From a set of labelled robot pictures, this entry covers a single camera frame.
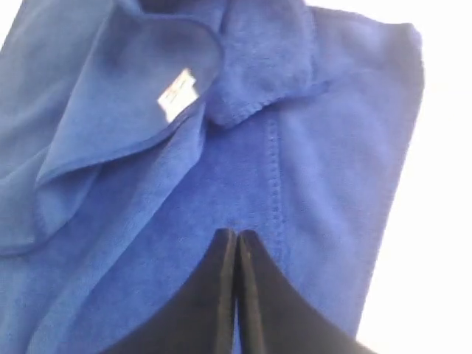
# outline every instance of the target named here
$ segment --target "fleece fabric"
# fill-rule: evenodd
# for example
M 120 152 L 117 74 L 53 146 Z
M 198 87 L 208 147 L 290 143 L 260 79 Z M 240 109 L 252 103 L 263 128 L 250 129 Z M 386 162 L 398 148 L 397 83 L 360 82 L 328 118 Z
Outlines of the fleece fabric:
M 423 90 L 410 24 L 302 0 L 24 0 L 0 79 L 1 353 L 108 347 L 221 227 L 256 230 L 355 334 Z

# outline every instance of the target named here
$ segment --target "white background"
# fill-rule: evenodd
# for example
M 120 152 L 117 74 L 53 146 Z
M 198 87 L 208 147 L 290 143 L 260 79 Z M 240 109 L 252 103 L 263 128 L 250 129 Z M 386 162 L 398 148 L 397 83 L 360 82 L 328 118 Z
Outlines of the white background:
M 0 2 L 0 44 L 20 2 Z M 472 354 L 472 21 L 466 1 L 308 2 L 413 22 L 423 35 L 425 95 L 358 339 L 380 354 Z

